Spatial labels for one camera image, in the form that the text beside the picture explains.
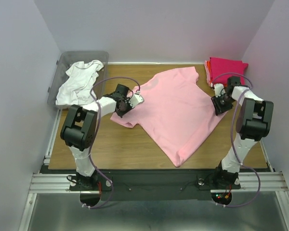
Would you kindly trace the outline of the light pink t-shirt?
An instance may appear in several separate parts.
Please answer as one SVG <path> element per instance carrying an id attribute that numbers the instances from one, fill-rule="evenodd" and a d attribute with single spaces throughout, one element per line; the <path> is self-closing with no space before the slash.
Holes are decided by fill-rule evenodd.
<path id="1" fill-rule="evenodd" d="M 224 114 L 216 115 L 211 97 L 198 85 L 194 67 L 167 70 L 141 85 L 144 102 L 111 120 L 127 128 L 140 125 L 176 166 L 181 166 L 214 131 Z"/>

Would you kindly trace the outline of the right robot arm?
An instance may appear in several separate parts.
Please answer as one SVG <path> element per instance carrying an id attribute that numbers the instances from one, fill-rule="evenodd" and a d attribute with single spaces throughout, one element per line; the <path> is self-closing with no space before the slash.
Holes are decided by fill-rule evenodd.
<path id="1" fill-rule="evenodd" d="M 274 103 L 252 92 L 252 85 L 244 85 L 242 74 L 227 73 L 226 84 L 212 82 L 215 95 L 211 98 L 215 114 L 222 115 L 231 109 L 231 148 L 212 175 L 213 185 L 222 188 L 239 184 L 238 174 L 251 148 L 269 134 Z"/>

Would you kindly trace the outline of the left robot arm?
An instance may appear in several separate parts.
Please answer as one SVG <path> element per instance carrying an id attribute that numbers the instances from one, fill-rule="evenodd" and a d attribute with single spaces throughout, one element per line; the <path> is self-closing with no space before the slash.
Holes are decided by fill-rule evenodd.
<path id="1" fill-rule="evenodd" d="M 123 117 L 143 102 L 141 95 L 134 94 L 127 86 L 118 84 L 115 91 L 84 106 L 70 106 L 60 132 L 60 138 L 69 147 L 76 164 L 75 177 L 68 177 L 71 186 L 94 189 L 96 167 L 91 161 L 91 148 L 97 136 L 101 118 L 116 113 Z"/>

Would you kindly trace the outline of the pale pink folded t-shirt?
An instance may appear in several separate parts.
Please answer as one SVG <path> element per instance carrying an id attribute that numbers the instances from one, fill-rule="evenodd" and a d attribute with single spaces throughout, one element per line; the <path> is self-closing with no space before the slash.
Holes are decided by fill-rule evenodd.
<path id="1" fill-rule="evenodd" d="M 211 86 L 211 69 L 210 69 L 210 61 L 205 61 L 204 62 L 204 67 L 206 71 L 206 79 L 207 79 L 207 84 Z"/>

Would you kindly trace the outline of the magenta folded t-shirt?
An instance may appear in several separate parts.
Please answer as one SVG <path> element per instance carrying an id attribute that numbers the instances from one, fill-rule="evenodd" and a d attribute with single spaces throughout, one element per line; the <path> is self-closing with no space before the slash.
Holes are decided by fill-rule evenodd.
<path id="1" fill-rule="evenodd" d="M 211 57 L 209 59 L 211 63 L 212 72 L 214 74 L 213 85 L 217 83 L 227 85 L 227 79 L 236 74 L 244 75 L 244 72 L 248 68 L 249 64 L 239 60 L 229 60 L 218 57 Z"/>

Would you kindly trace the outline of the orange folded t-shirt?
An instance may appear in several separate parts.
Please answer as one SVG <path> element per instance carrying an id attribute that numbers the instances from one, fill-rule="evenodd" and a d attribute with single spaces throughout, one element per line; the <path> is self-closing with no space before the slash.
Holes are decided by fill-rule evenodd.
<path id="1" fill-rule="evenodd" d="M 212 88 L 213 87 L 212 81 L 214 80 L 214 74 L 212 72 L 210 61 L 205 61 L 204 66 L 205 66 L 205 70 L 206 70 L 207 84 L 209 85 L 209 87 Z"/>

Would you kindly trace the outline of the white t-shirt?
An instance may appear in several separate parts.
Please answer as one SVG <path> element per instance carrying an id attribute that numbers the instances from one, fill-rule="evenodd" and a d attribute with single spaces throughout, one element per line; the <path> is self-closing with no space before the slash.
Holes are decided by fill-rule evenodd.
<path id="1" fill-rule="evenodd" d="M 89 63 L 79 61 L 73 63 L 66 74 L 67 81 L 59 88 L 55 104 L 57 106 L 87 105 L 93 102 L 95 93 L 90 93 L 99 77 L 98 72 L 104 67 L 99 60 Z"/>

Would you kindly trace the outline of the clear plastic bin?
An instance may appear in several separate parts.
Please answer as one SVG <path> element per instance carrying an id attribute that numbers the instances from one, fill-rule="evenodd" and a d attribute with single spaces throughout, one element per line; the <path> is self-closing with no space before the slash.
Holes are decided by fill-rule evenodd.
<path id="1" fill-rule="evenodd" d="M 104 67 L 102 70 L 98 72 L 99 77 L 94 83 L 90 93 L 95 93 L 96 99 L 99 99 L 103 95 L 104 91 L 104 83 L 101 81 L 108 78 L 107 65 L 108 65 L 109 54 L 106 51 L 67 51 L 64 52 L 57 64 L 57 69 L 54 75 L 54 79 L 52 82 L 52 86 L 49 90 L 49 97 L 47 103 L 51 106 L 54 106 L 58 109 L 66 109 L 70 106 L 57 106 L 55 104 L 56 96 L 58 94 L 59 88 L 67 81 L 68 76 L 66 74 L 66 70 L 70 68 L 70 66 L 79 61 L 84 61 L 85 63 L 89 63 L 92 60 L 99 60 L 103 63 Z"/>

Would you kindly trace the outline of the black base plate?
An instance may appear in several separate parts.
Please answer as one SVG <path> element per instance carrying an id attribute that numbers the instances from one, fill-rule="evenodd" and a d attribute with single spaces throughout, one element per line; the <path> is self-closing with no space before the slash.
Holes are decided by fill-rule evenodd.
<path id="1" fill-rule="evenodd" d="M 214 169 L 102 169 L 91 177 L 67 176 L 72 192 L 105 201 L 211 200 L 240 189 L 238 174 Z"/>

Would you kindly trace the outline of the aluminium frame rail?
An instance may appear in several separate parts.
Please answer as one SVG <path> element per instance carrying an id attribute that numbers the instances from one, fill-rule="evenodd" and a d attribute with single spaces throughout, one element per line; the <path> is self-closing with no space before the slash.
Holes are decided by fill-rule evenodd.
<path id="1" fill-rule="evenodd" d="M 54 119 L 53 128 L 51 131 L 50 139 L 47 145 L 46 153 L 43 159 L 43 164 L 48 165 L 53 152 L 54 142 L 56 134 L 59 127 L 60 118 L 62 115 L 62 110 L 58 109 L 56 111 L 56 116 Z M 25 208 L 21 217 L 19 230 L 27 231 L 29 230 L 30 221 L 33 215 L 34 206 L 36 203 L 36 198 L 38 194 L 45 193 L 67 193 L 68 182 L 64 178 L 65 174 L 41 174 L 37 173 L 32 175 L 31 183 L 28 190 L 28 195 L 25 203 Z"/>

